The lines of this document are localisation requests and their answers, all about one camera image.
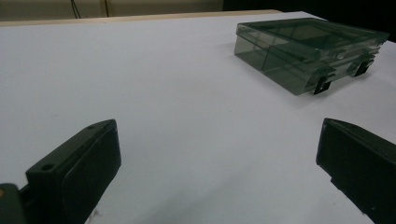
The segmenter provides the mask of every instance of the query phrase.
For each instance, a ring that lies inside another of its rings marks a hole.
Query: white surface
[[[317,96],[233,55],[238,22],[306,16],[0,27],[0,182],[114,118],[122,166],[92,223],[372,223],[315,157],[324,118],[394,142],[396,45]]]

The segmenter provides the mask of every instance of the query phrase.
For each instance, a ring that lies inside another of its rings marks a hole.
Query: black clip
[[[329,77],[333,77],[333,76],[334,76],[334,74],[329,75],[327,77],[320,77],[318,80],[317,87],[315,88],[314,95],[328,90],[330,87],[330,84],[332,84],[332,82],[331,81],[328,82],[327,80],[329,79]]]
[[[120,163],[116,121],[95,123],[27,170],[23,189],[0,185],[0,223],[84,224]]]

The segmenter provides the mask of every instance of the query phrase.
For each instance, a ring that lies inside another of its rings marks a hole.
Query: wooden surface
[[[69,24],[69,23],[114,22],[114,21],[153,21],[153,20],[169,20],[169,19],[181,19],[181,18],[260,15],[260,14],[273,14],[273,13],[281,13],[281,11],[266,9],[266,10],[250,10],[250,11],[198,12],[198,13],[72,19],[72,20],[50,20],[50,21],[0,21],[0,26]]]

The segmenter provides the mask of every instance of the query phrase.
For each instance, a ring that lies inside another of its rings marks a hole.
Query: cable
[[[81,16],[79,15],[79,11],[78,11],[78,8],[77,8],[77,5],[76,5],[75,1],[74,0],[70,0],[70,1],[71,1],[72,8],[73,8],[73,13],[75,14],[76,19],[77,18],[81,19]]]

